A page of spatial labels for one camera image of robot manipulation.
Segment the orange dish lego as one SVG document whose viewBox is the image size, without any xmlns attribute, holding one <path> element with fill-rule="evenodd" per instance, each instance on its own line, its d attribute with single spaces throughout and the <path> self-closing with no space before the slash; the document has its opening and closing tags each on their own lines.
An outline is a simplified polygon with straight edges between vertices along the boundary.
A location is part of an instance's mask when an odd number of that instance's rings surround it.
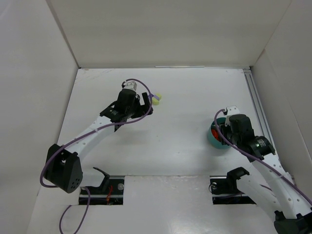
<svg viewBox="0 0 312 234">
<path fill-rule="evenodd" d="M 219 134 L 218 134 L 217 130 L 211 129 L 211 132 L 212 132 L 213 137 L 214 137 L 216 140 L 220 141 L 220 137 L 219 137 Z"/>
</svg>

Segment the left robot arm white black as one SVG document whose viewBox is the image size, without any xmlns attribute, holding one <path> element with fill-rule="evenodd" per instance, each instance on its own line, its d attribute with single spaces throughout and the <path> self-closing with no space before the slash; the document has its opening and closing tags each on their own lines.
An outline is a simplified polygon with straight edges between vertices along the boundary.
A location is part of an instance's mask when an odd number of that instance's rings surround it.
<svg viewBox="0 0 312 234">
<path fill-rule="evenodd" d="M 117 100 L 105 108 L 93 123 L 69 143 L 53 144 L 47 153 L 40 174 L 40 184 L 45 188 L 60 188 L 70 194 L 78 188 L 95 188 L 104 192 L 109 175 L 93 167 L 84 170 L 82 162 L 106 137 L 122 125 L 135 123 L 152 114 L 151 93 L 138 95 L 135 90 L 123 88 Z"/>
</svg>

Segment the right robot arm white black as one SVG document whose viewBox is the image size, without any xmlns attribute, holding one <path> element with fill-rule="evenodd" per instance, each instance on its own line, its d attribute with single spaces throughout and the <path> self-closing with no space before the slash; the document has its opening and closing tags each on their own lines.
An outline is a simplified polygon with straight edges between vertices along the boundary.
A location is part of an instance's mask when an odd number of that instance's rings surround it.
<svg viewBox="0 0 312 234">
<path fill-rule="evenodd" d="M 312 232 L 312 201 L 295 186 L 283 169 L 273 145 L 256 136 L 248 116 L 236 107 L 222 109 L 225 122 L 215 124 L 222 144 L 239 151 L 263 176 L 269 189 L 258 184 L 251 173 L 239 167 L 227 173 L 230 189 L 246 194 L 273 221 L 279 234 Z"/>
</svg>

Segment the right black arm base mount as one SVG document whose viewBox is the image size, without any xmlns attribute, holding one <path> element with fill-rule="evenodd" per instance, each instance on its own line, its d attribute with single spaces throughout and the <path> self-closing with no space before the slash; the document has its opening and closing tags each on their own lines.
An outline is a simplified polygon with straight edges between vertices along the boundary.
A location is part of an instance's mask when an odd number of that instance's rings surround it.
<svg viewBox="0 0 312 234">
<path fill-rule="evenodd" d="M 227 172 L 226 175 L 210 176 L 209 191 L 212 194 L 212 202 L 214 205 L 239 205 L 239 204 L 255 204 L 246 194 L 237 188 L 237 181 L 242 176 L 250 173 L 238 167 Z"/>
</svg>

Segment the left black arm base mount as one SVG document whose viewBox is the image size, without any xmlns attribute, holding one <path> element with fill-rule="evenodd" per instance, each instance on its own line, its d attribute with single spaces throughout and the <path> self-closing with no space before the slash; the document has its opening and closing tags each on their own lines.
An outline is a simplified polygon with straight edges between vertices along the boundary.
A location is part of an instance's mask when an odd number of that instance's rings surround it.
<svg viewBox="0 0 312 234">
<path fill-rule="evenodd" d="M 122 205 L 125 177 L 109 175 L 99 168 L 86 169 L 83 172 L 81 186 L 88 191 L 80 189 L 79 205 Z"/>
</svg>

